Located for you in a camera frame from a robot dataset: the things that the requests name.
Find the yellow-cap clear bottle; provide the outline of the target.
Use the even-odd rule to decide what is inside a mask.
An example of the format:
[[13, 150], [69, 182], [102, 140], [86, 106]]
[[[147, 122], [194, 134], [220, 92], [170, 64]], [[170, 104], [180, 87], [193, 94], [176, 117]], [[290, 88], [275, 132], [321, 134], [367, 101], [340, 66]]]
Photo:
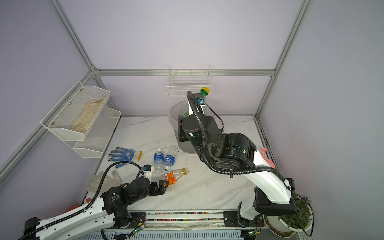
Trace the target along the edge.
[[185, 168], [173, 170], [170, 172], [167, 172], [163, 175], [163, 180], [166, 182], [169, 182], [169, 185], [175, 184], [177, 181], [179, 181], [182, 177], [187, 175], [187, 171]]

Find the capless blue label bottle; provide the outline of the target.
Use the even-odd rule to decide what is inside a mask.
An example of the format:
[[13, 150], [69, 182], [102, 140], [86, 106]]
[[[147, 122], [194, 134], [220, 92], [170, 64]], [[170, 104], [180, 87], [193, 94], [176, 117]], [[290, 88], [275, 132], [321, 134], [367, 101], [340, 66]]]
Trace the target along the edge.
[[170, 146], [164, 160], [164, 171], [168, 172], [174, 166], [178, 153], [177, 146]]

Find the white-cap blue label bottle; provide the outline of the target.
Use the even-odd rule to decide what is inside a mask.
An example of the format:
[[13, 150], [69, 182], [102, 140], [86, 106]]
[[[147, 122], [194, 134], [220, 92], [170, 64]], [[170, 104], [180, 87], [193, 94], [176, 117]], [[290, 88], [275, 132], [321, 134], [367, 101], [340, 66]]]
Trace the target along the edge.
[[154, 173], [161, 174], [164, 171], [165, 156], [162, 148], [158, 148], [154, 154]]

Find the green plastic bottle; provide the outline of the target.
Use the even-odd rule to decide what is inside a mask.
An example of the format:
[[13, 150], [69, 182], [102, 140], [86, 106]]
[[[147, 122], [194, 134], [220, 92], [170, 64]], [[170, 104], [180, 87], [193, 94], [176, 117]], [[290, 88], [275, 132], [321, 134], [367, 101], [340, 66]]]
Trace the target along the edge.
[[[204, 113], [204, 110], [206, 107], [205, 100], [206, 100], [206, 97], [208, 96], [209, 92], [210, 92], [209, 88], [203, 87], [199, 93], [194, 94], [194, 96], [195, 96], [195, 98], [199, 104], [197, 106], [197, 109], [201, 113]], [[187, 101], [187, 103], [188, 103], [188, 110], [183, 113], [183, 115], [182, 115], [183, 118], [187, 118], [189, 115], [193, 114], [193, 111], [192, 111], [192, 108], [189, 104], [189, 101]]]

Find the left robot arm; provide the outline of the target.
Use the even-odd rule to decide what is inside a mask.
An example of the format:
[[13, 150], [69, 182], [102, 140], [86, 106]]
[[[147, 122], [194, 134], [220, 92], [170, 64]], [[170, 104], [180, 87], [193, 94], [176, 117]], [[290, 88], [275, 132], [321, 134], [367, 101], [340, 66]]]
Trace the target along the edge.
[[95, 201], [62, 215], [26, 221], [21, 240], [74, 240], [89, 233], [128, 226], [133, 217], [128, 206], [146, 198], [165, 194], [168, 181], [150, 182], [144, 176], [129, 184], [113, 187], [97, 196]]

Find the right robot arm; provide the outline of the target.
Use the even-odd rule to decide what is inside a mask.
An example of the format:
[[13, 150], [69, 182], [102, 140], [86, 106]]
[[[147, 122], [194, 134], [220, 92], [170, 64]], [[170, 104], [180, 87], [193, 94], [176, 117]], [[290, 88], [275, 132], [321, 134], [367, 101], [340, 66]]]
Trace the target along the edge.
[[194, 115], [178, 117], [178, 138], [190, 143], [210, 170], [222, 175], [246, 177], [255, 185], [255, 195], [238, 206], [238, 222], [250, 222], [258, 215], [282, 216], [297, 213], [293, 198], [294, 180], [285, 179], [262, 156], [261, 150], [241, 133], [224, 134], [212, 116], [201, 115], [202, 135]]

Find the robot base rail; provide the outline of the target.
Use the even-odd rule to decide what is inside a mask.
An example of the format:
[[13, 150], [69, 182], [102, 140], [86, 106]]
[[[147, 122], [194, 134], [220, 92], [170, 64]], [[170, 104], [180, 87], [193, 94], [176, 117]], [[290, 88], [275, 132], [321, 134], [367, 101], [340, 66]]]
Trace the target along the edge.
[[197, 229], [197, 228], [239, 228], [260, 229], [264, 227], [264, 218], [257, 215], [239, 225], [237, 210], [175, 210], [175, 211], [130, 211], [131, 222], [125, 227], [134, 229], [139, 225], [146, 228]]

